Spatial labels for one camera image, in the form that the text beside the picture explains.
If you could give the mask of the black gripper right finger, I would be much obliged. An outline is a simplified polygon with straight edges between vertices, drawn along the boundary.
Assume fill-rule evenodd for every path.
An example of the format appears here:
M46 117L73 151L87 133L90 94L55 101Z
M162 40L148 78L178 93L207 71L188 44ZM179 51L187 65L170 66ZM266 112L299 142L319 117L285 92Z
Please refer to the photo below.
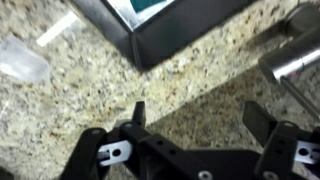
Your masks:
M306 180L292 171L300 162L320 177L320 133L306 131L290 121L278 121L255 101L246 101L242 121L263 147L254 176L257 180Z

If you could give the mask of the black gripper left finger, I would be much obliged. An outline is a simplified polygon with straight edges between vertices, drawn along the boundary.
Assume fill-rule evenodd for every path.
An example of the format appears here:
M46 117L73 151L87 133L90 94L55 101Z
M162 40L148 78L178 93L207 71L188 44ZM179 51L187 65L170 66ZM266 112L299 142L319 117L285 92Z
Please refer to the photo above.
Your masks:
M145 102L135 104L132 118L111 131L89 128L82 132L59 180L103 180L110 167L123 163L139 180L143 178L137 144L146 135Z

